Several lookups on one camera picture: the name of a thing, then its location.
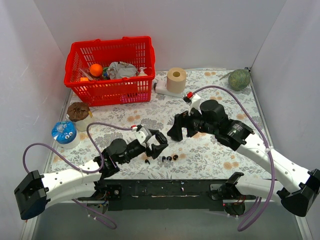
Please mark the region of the orange fruit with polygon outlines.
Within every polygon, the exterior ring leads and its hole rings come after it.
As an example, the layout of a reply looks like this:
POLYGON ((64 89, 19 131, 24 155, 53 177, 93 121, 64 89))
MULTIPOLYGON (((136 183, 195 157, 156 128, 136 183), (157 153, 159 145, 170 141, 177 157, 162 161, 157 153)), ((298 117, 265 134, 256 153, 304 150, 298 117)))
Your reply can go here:
POLYGON ((98 63, 92 64, 89 67, 89 72, 94 77, 100 77, 103 73, 103 67, 98 63))

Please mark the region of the white pump bottle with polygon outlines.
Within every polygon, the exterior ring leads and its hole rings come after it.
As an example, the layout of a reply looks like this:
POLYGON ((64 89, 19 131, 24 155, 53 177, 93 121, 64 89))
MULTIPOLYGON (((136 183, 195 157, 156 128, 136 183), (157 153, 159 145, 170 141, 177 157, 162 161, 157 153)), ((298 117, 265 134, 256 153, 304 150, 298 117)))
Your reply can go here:
POLYGON ((140 67, 139 68, 139 73, 138 73, 138 77, 145 77, 145 76, 148 76, 148 74, 147 73, 145 73, 145 70, 146 70, 147 68, 146 67, 140 67))

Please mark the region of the green melon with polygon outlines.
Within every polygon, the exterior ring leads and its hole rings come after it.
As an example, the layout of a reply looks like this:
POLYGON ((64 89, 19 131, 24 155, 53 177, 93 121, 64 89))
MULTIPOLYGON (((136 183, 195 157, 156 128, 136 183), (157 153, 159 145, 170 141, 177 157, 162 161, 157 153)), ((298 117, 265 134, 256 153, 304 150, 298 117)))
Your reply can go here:
POLYGON ((220 80, 228 78, 228 84, 234 91, 242 91, 251 82, 251 76, 248 69, 236 69, 225 75, 220 80))

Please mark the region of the small orange block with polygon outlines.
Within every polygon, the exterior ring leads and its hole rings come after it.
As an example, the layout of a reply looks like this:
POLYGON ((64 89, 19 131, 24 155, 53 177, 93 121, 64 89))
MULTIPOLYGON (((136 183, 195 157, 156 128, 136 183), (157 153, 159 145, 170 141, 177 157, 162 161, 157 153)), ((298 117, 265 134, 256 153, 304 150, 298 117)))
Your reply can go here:
POLYGON ((80 81, 81 81, 81 82, 88 82, 89 79, 88 79, 87 77, 81 77, 81 78, 80 78, 80 81))

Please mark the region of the brown toilet paper roll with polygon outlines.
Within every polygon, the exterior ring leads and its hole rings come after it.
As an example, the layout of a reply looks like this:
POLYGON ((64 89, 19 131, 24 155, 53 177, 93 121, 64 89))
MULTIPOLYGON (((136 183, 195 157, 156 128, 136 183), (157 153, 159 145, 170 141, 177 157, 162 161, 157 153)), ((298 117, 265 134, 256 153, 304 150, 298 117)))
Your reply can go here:
POLYGON ((166 88, 174 94, 181 94, 186 87, 186 71, 179 67, 173 67, 167 72, 166 88))

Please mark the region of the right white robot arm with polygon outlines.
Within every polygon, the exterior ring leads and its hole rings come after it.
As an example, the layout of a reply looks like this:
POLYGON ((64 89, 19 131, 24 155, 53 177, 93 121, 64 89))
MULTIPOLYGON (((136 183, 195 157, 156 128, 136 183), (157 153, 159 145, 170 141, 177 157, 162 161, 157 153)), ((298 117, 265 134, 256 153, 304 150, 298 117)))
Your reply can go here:
POLYGON ((301 167, 267 146, 261 134, 256 134, 239 120, 230 119, 216 100, 206 100, 199 109, 191 107, 176 114, 167 136, 180 142, 183 128, 190 138, 197 133, 213 135, 221 145, 251 159, 275 177, 275 180, 254 180, 236 172, 212 190, 214 199, 237 199, 246 195, 267 198, 271 195, 272 201, 280 202, 290 213, 304 217, 319 195, 319 169, 301 167))

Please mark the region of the floral patterned table mat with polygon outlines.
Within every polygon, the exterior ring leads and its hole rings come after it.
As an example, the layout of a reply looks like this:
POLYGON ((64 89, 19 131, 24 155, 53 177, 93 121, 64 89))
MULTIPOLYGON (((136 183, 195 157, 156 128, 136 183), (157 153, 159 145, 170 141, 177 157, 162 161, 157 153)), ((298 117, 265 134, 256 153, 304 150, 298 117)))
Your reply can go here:
MULTIPOLYGON (((244 122, 253 130, 263 129, 264 123, 250 86, 242 91, 230 89, 228 80, 221 79, 226 70, 188 70, 186 92, 197 91, 203 101, 216 100, 224 106, 229 118, 244 122)), ((177 97, 153 92, 150 101, 91 108, 97 124, 80 134, 80 143, 73 149, 58 148, 52 154, 47 173, 82 165, 98 156, 114 139, 127 142, 134 139, 128 127, 140 124, 166 134, 174 116, 188 109, 177 97)), ((270 174, 247 157, 221 145, 213 135, 198 133, 181 142, 170 140, 157 159, 141 154, 128 164, 122 164, 114 179, 227 179, 234 172, 248 177, 268 179, 270 174), (162 157, 172 160, 162 162, 162 157)))

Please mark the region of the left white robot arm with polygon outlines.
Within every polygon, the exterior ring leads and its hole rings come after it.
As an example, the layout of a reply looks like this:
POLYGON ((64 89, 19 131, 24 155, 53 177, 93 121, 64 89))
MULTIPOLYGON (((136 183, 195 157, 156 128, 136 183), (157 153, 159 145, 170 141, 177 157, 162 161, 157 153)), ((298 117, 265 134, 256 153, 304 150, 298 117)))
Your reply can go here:
POLYGON ((32 219, 46 208, 71 199, 103 199, 107 191, 100 181, 119 172, 118 164, 129 163, 142 153, 156 159, 168 146, 166 138, 159 139, 158 143, 140 143, 137 139, 126 143, 117 138, 102 151, 102 156, 81 165, 79 170, 72 168, 44 174, 38 170, 29 172, 14 190, 20 218, 32 219))

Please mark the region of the taped black earbud case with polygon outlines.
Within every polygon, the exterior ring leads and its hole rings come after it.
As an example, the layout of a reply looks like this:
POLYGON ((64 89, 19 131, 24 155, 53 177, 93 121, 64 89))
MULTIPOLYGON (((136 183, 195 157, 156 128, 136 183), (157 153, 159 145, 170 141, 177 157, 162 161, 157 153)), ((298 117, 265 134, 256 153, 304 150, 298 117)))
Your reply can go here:
POLYGON ((159 143, 159 145, 168 146, 168 140, 162 132, 158 131, 155 133, 154 136, 155 136, 156 141, 159 143))

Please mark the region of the red plastic shopping basket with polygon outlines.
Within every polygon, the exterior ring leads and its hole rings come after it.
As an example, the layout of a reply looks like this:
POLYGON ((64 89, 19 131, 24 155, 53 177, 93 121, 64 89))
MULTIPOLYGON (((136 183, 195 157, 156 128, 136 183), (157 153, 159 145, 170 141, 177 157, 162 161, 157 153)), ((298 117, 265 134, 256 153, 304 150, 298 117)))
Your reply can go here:
POLYGON ((64 84, 91 107, 148 102, 155 62, 149 36, 78 41, 66 59, 64 84))

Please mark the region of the clear plastic packet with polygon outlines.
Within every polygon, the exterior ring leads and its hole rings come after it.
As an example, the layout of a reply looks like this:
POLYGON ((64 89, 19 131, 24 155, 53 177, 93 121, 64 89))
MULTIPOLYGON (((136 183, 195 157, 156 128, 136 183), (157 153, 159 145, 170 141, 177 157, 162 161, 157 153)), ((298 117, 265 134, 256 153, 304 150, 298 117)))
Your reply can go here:
POLYGON ((82 73, 84 78, 88 78, 89 81, 94 81, 95 78, 85 69, 78 68, 78 70, 82 73))

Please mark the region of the white lotion bottle lying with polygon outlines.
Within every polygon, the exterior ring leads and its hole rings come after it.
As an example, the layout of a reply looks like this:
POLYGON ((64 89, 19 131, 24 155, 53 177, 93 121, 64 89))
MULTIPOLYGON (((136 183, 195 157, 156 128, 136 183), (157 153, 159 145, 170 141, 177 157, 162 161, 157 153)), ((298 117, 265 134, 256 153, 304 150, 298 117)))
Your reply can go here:
POLYGON ((173 93, 167 89, 167 81, 159 79, 153 84, 153 89, 157 94, 167 95, 171 97, 182 98, 183 93, 173 93))

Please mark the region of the brown-lid white jar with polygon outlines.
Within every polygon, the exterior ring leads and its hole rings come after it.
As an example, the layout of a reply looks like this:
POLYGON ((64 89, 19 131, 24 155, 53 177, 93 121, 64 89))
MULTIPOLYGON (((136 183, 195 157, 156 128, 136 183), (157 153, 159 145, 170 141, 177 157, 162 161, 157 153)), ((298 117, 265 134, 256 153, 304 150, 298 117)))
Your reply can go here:
POLYGON ((89 105, 85 102, 72 103, 67 109, 66 118, 73 122, 80 132, 86 131, 87 126, 95 121, 89 105))

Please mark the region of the crumpled silver snack bag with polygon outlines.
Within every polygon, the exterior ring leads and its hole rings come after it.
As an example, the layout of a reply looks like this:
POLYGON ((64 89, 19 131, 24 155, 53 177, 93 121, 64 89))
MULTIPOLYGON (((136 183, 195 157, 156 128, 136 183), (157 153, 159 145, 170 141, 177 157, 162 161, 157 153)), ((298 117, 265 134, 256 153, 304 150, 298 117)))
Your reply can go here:
POLYGON ((107 74, 111 80, 135 77, 138 73, 137 68, 123 61, 114 61, 107 68, 107 74))

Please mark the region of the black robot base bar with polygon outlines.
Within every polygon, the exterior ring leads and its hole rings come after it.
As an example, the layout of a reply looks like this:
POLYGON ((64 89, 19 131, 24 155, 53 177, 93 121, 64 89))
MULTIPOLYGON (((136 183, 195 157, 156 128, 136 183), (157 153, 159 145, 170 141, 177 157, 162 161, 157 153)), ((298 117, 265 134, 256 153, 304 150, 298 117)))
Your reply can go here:
POLYGON ((254 200, 226 189, 226 179, 103 179, 95 182, 90 201, 106 202, 109 211, 223 211, 225 202, 239 206, 254 200))

